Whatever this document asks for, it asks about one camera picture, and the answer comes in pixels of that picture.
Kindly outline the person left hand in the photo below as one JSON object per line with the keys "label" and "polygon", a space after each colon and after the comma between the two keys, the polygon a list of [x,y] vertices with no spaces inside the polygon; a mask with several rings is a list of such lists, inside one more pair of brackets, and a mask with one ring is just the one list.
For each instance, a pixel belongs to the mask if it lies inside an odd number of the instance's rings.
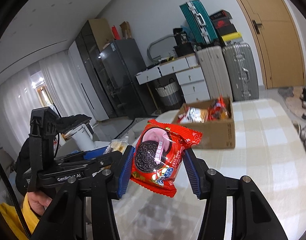
{"label": "person left hand", "polygon": [[27,199],[31,209],[39,216],[44,214],[52,201],[52,198],[41,191],[28,192]]}

